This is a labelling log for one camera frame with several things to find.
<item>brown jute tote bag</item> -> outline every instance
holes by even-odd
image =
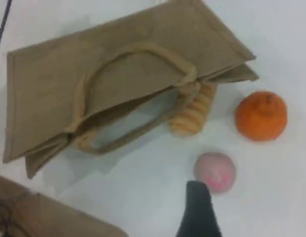
[[[4,162],[26,157],[29,177],[69,145],[104,154],[180,111],[204,81],[255,80],[255,56],[200,1],[174,0],[8,54]],[[101,148],[96,132],[177,88],[174,108]]]

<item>wire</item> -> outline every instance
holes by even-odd
[[[7,218],[5,217],[5,214],[2,213],[1,211],[5,209],[7,212]],[[12,221],[12,210],[3,203],[3,200],[0,199],[0,227],[3,226],[3,237],[13,237],[10,233],[9,233],[9,228],[10,227],[15,227],[18,231],[20,231],[25,237],[31,237],[30,234],[22,227],[20,226],[18,223]]]
[[[0,43],[1,43],[1,40],[2,40],[2,36],[3,36],[3,33],[4,33],[6,22],[8,20],[8,16],[9,16],[9,13],[10,13],[11,4],[12,4],[12,0],[7,0],[5,10],[4,10],[4,15],[3,15],[1,25],[0,25]]]

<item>rope handle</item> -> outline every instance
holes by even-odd
[[[172,108],[171,110],[158,116],[156,119],[145,124],[144,126],[141,126],[135,129],[134,131],[124,135],[123,137],[113,141],[112,143],[103,146],[102,148],[94,148],[90,145],[96,134],[104,128],[104,125],[101,124],[91,127],[82,135],[77,136],[73,141],[73,145],[75,147],[87,153],[98,155],[117,149],[142,136],[146,132],[163,123],[164,121],[169,120],[176,113],[180,112],[187,105],[187,103],[196,96],[198,86],[196,86],[197,84],[195,84],[194,82],[197,79],[197,68],[192,63],[183,59],[180,55],[174,52],[170,52],[169,50],[157,46],[153,43],[133,43],[121,48],[120,50],[112,54],[110,57],[108,57],[106,60],[104,60],[104,62],[100,66],[97,66],[95,69],[92,70],[90,76],[87,76],[87,73],[84,75],[82,80],[77,85],[74,96],[73,122],[71,123],[71,125],[65,128],[64,132],[74,134],[82,123],[84,123],[86,120],[88,120],[95,114],[102,112],[96,111],[92,114],[86,115],[88,95],[90,94],[92,83],[96,78],[96,75],[101,73],[113,61],[116,61],[117,59],[122,58],[128,54],[138,53],[142,51],[147,51],[149,53],[161,57],[166,62],[173,65],[175,68],[185,74],[185,76],[180,81],[174,84],[174,86],[178,87],[182,94],[185,94],[185,96],[182,96],[182,99],[178,100],[174,108]]]

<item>pink ball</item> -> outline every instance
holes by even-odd
[[[236,169],[232,160],[221,153],[204,153],[194,166],[194,175],[213,193],[224,193],[234,184]]]

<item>bread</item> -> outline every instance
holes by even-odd
[[[217,92],[217,84],[202,84],[197,97],[169,121],[173,134],[187,137],[202,131]]]

